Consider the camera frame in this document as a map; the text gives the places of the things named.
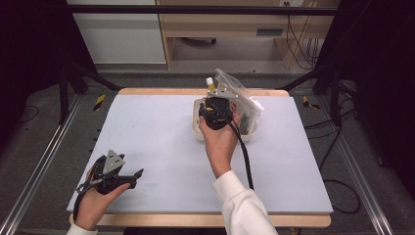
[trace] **white sleeve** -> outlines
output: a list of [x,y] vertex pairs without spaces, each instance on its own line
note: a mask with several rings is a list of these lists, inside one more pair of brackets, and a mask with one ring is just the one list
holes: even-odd
[[228,235],[278,234],[260,198],[246,189],[233,170],[213,183]]
[[81,227],[78,227],[76,224],[72,223],[70,225],[70,229],[67,233],[67,235],[96,235],[98,233],[98,230],[95,231],[88,231]]

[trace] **white paper sheet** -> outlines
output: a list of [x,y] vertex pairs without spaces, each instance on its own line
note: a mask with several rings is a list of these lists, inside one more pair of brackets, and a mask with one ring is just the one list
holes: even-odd
[[[199,96],[118,95],[110,108],[85,172],[109,149],[125,154],[120,175],[144,168],[135,189],[107,212],[220,212],[205,143],[192,130]],[[332,212],[327,191],[291,97],[255,97],[265,108],[246,143],[254,188],[269,212]],[[237,146],[232,167],[248,188]],[[69,203],[72,212],[76,192]]]

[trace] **black pole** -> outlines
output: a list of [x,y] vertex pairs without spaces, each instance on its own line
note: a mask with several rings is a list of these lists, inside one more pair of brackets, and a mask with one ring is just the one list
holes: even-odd
[[322,64],[320,67],[317,67],[314,70],[311,70],[310,72],[302,75],[301,77],[297,78],[296,80],[288,83],[287,85],[283,86],[283,87],[279,87],[279,88],[275,88],[277,90],[286,90],[286,91],[290,91],[294,88],[296,88],[297,86],[303,84],[304,82],[312,79],[312,78],[317,78],[321,72],[325,71],[327,68],[329,68],[332,65],[332,63],[326,63],[326,64]]
[[86,68],[84,68],[80,65],[71,65],[71,68],[74,69],[75,71],[79,72],[80,74],[86,75],[86,76],[94,79],[95,81],[105,85],[106,87],[110,88],[113,91],[118,91],[122,88],[125,88],[125,87],[121,87],[121,86],[113,84],[112,82],[104,79],[103,77],[101,77],[97,73],[95,73],[91,70],[88,70],[88,69],[86,69]]
[[59,74],[59,94],[61,97],[61,119],[59,124],[64,123],[69,114],[68,84],[65,75],[66,70],[63,67]]
[[339,72],[336,69],[334,69],[333,80],[332,80],[331,102],[330,102],[330,116],[332,117],[332,120],[336,126],[342,125],[342,119],[339,113],[340,111],[339,92],[340,92]]
[[49,10],[91,14],[208,14],[335,16],[354,13],[337,8],[253,7],[253,6],[153,6],[153,5],[48,5]]

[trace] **floor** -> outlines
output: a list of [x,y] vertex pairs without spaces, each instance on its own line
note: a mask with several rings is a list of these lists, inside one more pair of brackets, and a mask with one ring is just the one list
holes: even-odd
[[[216,44],[210,44],[185,38],[177,40],[171,70],[151,65],[98,69],[108,80],[130,87],[205,87],[205,78],[214,75],[214,69],[221,69],[241,78],[247,88],[276,88],[309,71],[298,65],[286,70],[276,51],[272,39],[218,38]],[[298,59],[302,67],[308,65],[302,57]],[[16,234],[65,234],[69,228],[66,201],[76,187],[116,95],[94,81],[87,82],[90,89],[86,95],[70,92],[70,100],[79,102],[79,108],[61,137],[55,136],[60,129],[59,87],[36,92],[27,100],[22,123],[0,156],[0,177],[4,179],[0,183],[0,229],[5,228],[8,218],[15,222],[16,227],[10,229],[17,229]],[[314,96],[312,84],[310,80],[290,94],[297,102],[316,162],[321,164],[338,129],[332,124],[307,128],[328,119],[328,95]],[[99,112],[93,112],[97,97],[103,92],[106,100]],[[358,122],[358,115],[352,111],[349,97],[342,94],[341,101],[344,125],[321,171],[323,178],[328,179],[326,187],[336,207],[332,224],[327,228],[304,228],[302,234],[415,234],[414,201],[393,170],[378,165],[376,151]],[[59,145],[50,150],[48,145],[53,138]],[[40,169],[39,162],[47,170]],[[343,184],[333,183],[333,179]],[[27,190],[34,194],[20,198]],[[356,212],[359,201],[353,192],[359,194],[362,202]],[[100,227],[100,231],[120,234],[122,228]],[[278,231],[291,234],[289,228]]]

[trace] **plastic container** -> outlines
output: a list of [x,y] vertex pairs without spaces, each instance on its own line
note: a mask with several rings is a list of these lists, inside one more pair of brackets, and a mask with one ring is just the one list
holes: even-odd
[[232,111],[242,117],[239,128],[241,135],[254,134],[258,124],[257,120],[264,108],[237,78],[216,69],[215,79],[218,81],[217,92],[227,90],[238,96],[238,98],[229,99],[229,101]]
[[[203,99],[197,99],[193,102],[193,118],[192,118],[192,126],[193,126],[193,134],[197,140],[204,141],[204,135],[202,134],[201,130],[199,129],[199,106],[203,102]],[[249,142],[256,131],[256,123],[253,125],[253,130],[249,134],[241,134],[241,138],[244,142]]]

